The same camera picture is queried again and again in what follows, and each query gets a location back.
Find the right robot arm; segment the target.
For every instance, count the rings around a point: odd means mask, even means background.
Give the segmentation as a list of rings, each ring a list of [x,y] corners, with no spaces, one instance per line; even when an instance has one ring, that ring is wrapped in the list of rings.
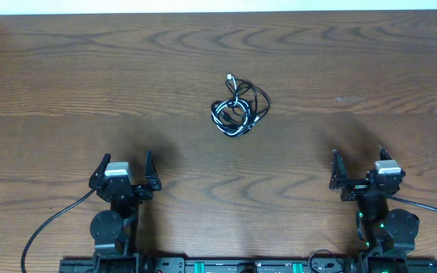
[[[351,178],[343,158],[334,149],[331,190],[341,191],[343,202],[357,204],[357,233],[366,250],[345,260],[345,272],[408,272],[407,254],[415,248],[419,218],[404,209],[390,209],[387,198],[400,190],[406,175],[385,148],[364,178]]]

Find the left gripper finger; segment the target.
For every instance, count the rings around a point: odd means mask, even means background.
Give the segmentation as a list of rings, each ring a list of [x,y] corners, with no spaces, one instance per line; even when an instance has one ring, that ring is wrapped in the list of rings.
[[[99,163],[98,167],[93,173],[94,177],[104,177],[105,176],[105,170],[107,168],[107,165],[109,164],[111,160],[111,154],[106,153],[104,154],[102,161]]]
[[[157,175],[157,171],[152,160],[151,150],[146,152],[146,168],[144,174],[149,183],[157,183],[159,180],[159,176]]]

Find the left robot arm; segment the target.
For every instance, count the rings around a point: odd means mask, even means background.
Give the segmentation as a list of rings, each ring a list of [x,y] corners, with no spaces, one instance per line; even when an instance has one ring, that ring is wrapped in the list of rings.
[[[134,184],[130,164],[112,162],[108,153],[90,176],[90,189],[110,204],[110,209],[96,214],[90,224],[94,239],[92,272],[153,270],[152,263],[135,250],[139,207],[162,189],[151,151],[146,152],[144,176],[146,183]]]

